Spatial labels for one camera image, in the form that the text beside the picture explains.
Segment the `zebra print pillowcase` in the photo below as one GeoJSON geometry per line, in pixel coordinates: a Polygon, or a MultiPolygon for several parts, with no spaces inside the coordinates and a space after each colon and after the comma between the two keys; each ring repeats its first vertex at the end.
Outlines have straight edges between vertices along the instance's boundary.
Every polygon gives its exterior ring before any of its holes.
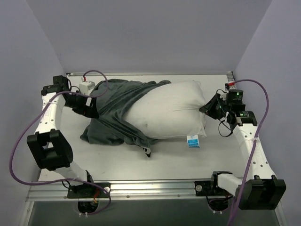
{"type": "Polygon", "coordinates": [[[100,82],[91,92],[92,96],[103,94],[96,100],[99,118],[91,119],[80,139],[89,144],[117,146],[135,145],[151,156],[151,146],[156,139],[146,137],[139,129],[123,118],[130,107],[151,90],[170,84],[168,80],[140,82],[110,79],[100,82]]]}

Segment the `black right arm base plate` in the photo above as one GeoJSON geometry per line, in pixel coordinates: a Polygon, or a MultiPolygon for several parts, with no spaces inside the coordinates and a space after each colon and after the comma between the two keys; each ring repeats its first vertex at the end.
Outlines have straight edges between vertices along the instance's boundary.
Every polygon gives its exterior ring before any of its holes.
{"type": "Polygon", "coordinates": [[[229,192],[219,187],[214,187],[210,180],[194,181],[194,189],[196,196],[231,196],[229,192]]]}

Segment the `white pillow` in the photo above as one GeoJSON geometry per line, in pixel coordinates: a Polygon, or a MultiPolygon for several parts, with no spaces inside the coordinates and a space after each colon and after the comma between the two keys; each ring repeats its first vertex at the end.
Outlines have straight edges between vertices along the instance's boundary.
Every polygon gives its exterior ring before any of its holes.
{"type": "Polygon", "coordinates": [[[147,92],[122,119],[139,130],[152,147],[160,140],[198,135],[206,137],[206,104],[199,81],[162,85],[147,92]]]}

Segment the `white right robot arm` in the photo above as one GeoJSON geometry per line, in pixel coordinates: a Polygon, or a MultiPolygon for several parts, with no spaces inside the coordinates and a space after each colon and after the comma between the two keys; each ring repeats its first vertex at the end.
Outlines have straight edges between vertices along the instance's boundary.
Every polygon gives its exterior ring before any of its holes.
{"type": "Polygon", "coordinates": [[[234,196],[241,210],[274,210],[286,190],[286,184],[271,169],[258,136],[260,125],[254,113],[245,110],[242,100],[243,91],[234,89],[216,93],[200,108],[206,116],[229,124],[247,172],[242,179],[228,171],[213,172],[209,192],[234,196]]]}

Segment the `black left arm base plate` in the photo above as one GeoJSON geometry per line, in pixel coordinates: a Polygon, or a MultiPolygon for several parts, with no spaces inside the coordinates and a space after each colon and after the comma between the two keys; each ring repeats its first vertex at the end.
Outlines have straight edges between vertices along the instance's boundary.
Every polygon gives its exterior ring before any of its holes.
{"type": "Polygon", "coordinates": [[[108,198],[109,195],[95,186],[82,184],[70,186],[67,193],[69,199],[108,198]]]}

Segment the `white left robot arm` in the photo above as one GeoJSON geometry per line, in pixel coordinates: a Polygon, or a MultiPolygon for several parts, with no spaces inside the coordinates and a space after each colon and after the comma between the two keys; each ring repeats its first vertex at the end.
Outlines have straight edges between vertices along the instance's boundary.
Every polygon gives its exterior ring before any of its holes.
{"type": "Polygon", "coordinates": [[[75,94],[71,93],[68,78],[53,77],[53,84],[41,91],[43,115],[35,133],[27,137],[27,145],[40,169],[47,169],[71,179],[72,186],[78,186],[83,197],[94,194],[95,185],[88,171],[73,160],[72,147],[60,131],[64,107],[87,118],[97,118],[96,99],[87,96],[95,88],[92,81],[83,81],[75,94]]]}

